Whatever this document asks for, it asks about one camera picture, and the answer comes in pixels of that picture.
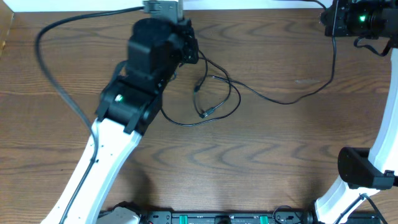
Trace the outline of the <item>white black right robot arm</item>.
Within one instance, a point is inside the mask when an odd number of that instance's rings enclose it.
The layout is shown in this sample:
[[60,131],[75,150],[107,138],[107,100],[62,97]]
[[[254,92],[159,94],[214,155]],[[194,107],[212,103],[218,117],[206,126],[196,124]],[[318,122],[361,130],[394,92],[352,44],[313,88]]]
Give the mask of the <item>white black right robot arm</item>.
[[390,58],[389,91],[374,142],[340,150],[336,180],[312,203],[304,219],[305,223],[348,223],[365,200],[397,187],[397,1],[334,0],[320,21],[326,36],[354,37],[357,49]]

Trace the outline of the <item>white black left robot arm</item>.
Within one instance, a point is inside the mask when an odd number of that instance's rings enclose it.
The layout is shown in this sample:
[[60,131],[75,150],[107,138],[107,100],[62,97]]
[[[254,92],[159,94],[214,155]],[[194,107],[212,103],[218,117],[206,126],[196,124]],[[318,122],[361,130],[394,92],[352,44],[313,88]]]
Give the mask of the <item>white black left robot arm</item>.
[[118,172],[160,111],[178,65],[197,62],[190,19],[146,18],[134,24],[127,60],[101,92],[83,155],[43,223],[96,223]]

